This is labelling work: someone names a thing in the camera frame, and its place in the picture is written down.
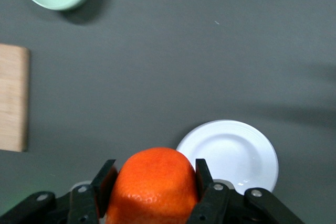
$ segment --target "gray table surface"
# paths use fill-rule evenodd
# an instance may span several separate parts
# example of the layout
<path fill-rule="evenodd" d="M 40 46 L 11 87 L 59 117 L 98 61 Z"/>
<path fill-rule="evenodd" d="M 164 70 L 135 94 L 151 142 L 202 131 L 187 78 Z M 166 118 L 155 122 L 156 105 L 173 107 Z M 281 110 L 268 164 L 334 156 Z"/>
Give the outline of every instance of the gray table surface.
<path fill-rule="evenodd" d="M 232 119 L 273 144 L 274 194 L 305 223 L 335 223 L 335 17 L 335 0 L 88 0 L 64 13 L 0 0 L 0 42 L 32 56 L 29 148 L 0 151 L 0 214 Z"/>

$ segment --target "orange fruit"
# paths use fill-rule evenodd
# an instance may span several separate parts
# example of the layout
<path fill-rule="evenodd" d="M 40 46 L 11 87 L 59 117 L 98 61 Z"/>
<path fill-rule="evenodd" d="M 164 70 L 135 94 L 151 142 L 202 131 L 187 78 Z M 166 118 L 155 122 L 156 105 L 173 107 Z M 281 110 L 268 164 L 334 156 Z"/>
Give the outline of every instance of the orange fruit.
<path fill-rule="evenodd" d="M 155 147 L 134 154 L 121 167 L 106 224 L 185 224 L 197 202 L 189 160 L 174 149 Z"/>

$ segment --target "wooden board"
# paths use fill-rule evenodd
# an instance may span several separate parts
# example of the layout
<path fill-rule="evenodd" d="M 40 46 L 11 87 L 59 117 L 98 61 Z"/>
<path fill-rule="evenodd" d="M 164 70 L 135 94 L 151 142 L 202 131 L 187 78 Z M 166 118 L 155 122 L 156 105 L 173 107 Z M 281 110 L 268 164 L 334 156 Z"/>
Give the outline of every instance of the wooden board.
<path fill-rule="evenodd" d="M 0 44 L 0 149 L 27 146 L 29 50 Z"/>

